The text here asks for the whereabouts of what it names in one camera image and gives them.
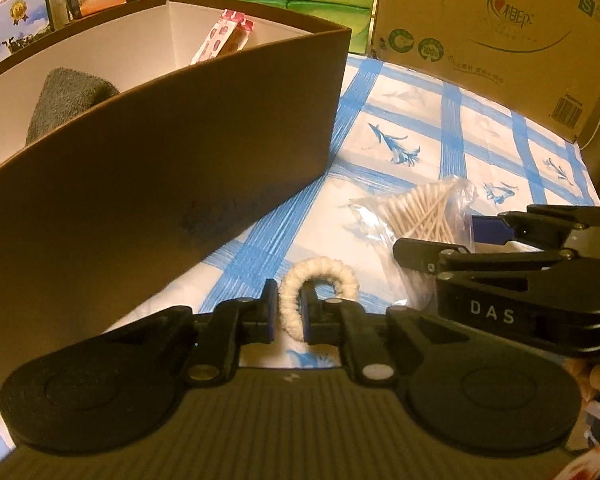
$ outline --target screw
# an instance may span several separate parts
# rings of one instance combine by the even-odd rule
[[[394,375],[394,369],[382,363],[373,363],[362,368],[362,374],[371,381],[385,381]]]
[[[195,381],[210,381],[215,379],[220,370],[213,365],[193,365],[187,369],[189,377]]]

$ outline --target green circular label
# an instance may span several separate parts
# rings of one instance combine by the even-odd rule
[[[389,46],[404,54],[413,48],[413,36],[403,28],[396,28],[389,33]]]
[[[444,56],[445,49],[442,43],[433,38],[425,38],[418,45],[418,53],[422,59],[429,59],[431,62],[440,61]]]

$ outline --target blue and white tablecloth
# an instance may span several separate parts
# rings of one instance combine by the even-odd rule
[[[349,57],[331,155],[323,177],[115,326],[174,304],[209,312],[222,300],[257,296],[266,278],[280,280],[293,263],[322,255],[352,266],[360,302],[382,312],[391,301],[384,272],[348,207],[370,194],[457,175],[477,187],[474,213],[600,205],[577,146],[471,92],[365,57]],[[241,362],[323,367],[337,359],[333,348],[309,349],[283,335],[269,348],[243,349]],[[0,418],[0,459],[12,447]]]

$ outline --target gray cloth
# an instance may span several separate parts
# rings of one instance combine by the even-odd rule
[[[106,79],[69,68],[53,69],[33,110],[25,145],[119,93]]]

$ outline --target cream hair tie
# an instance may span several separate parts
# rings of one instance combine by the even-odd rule
[[[358,300],[358,280],[351,267],[340,260],[326,256],[296,263],[280,283],[280,325],[296,341],[304,341],[302,317],[298,310],[300,288],[309,280],[323,280],[333,284],[336,297]]]

